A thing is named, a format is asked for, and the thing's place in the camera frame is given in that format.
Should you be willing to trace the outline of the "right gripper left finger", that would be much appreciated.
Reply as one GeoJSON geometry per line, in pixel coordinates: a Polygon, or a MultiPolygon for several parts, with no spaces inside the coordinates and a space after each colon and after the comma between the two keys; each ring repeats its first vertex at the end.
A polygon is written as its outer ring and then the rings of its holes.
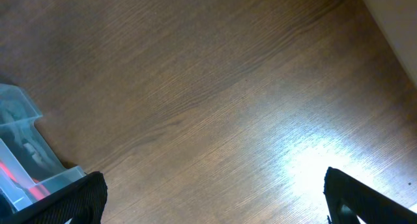
{"type": "Polygon", "coordinates": [[[23,210],[1,218],[1,224],[100,224],[108,198],[104,175],[88,174],[23,210]]]}

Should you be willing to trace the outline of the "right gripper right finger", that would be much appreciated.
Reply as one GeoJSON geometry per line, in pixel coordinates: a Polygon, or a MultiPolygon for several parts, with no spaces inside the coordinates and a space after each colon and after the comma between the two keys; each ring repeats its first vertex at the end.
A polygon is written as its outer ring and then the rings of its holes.
{"type": "Polygon", "coordinates": [[[371,189],[348,174],[329,167],[324,196],[331,224],[416,223],[416,213],[371,189]]]}

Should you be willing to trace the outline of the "black garment with red trim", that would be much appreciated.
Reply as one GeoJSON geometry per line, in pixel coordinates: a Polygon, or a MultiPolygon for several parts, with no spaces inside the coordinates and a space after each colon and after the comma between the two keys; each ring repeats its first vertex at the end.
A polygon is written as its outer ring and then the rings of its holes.
{"type": "MultiPolygon", "coordinates": [[[[3,162],[1,162],[1,169],[5,172],[5,174],[13,181],[13,183],[17,186],[20,184],[16,180],[15,176],[10,172],[10,170],[5,166],[3,162]]],[[[51,193],[43,186],[40,185],[39,187],[31,187],[31,188],[24,188],[27,190],[32,197],[34,197],[37,201],[44,199],[51,193]]]]}

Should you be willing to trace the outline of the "clear plastic storage container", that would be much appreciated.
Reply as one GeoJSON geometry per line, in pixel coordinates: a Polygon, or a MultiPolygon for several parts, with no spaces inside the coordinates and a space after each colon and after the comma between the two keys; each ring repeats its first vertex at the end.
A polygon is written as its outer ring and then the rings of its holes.
{"type": "Polygon", "coordinates": [[[81,167],[67,169],[59,161],[35,127],[41,117],[23,89],[1,85],[1,162],[20,184],[1,169],[1,196],[13,212],[38,202],[24,188],[43,185],[52,194],[85,176],[81,167]]]}

